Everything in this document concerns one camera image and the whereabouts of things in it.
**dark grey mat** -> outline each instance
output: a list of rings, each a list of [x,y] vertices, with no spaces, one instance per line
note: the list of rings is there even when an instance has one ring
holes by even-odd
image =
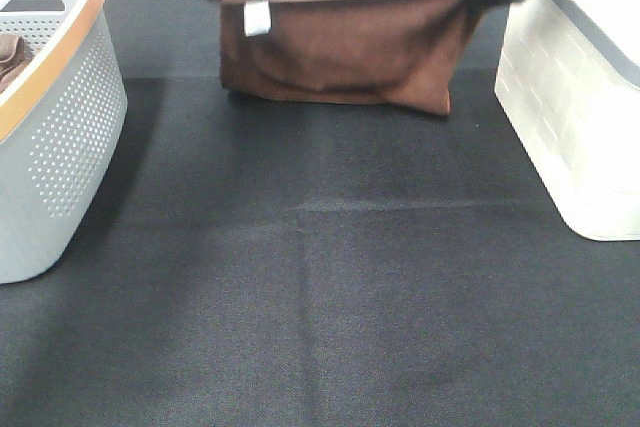
[[[504,11],[446,120],[229,95],[214,5],[106,11],[129,114],[63,259],[0,286],[0,425],[637,425],[640,244],[562,222]]]

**laundry basket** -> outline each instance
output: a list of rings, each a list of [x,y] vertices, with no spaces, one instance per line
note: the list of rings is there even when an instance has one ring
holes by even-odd
[[[0,94],[0,283],[34,277],[60,258],[125,116],[104,0],[57,2],[54,11],[0,12],[0,32],[22,35],[34,54]]]
[[[613,0],[513,5],[498,68],[498,99],[558,211],[593,240],[640,240],[633,12]]]

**brown cloth in basket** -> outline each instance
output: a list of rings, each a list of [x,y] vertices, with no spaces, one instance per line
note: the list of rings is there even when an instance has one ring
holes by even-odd
[[[222,0],[223,87],[271,100],[451,109],[448,83],[483,8],[477,0],[268,0],[272,28],[245,36]]]
[[[0,34],[0,93],[9,87],[28,64],[24,39],[16,34]]]

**grey perforated basket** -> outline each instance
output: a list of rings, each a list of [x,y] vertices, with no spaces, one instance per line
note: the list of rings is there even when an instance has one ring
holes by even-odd
[[[0,94],[0,283],[59,259],[126,112],[104,0],[61,1],[62,11],[0,12],[0,32],[22,35],[35,54]]]

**white container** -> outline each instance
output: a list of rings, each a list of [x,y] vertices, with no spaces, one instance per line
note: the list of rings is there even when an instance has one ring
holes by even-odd
[[[36,54],[0,94],[0,283],[61,256],[111,160],[127,99],[104,0],[0,12]]]
[[[496,94],[565,222],[640,239],[636,0],[513,5]]]

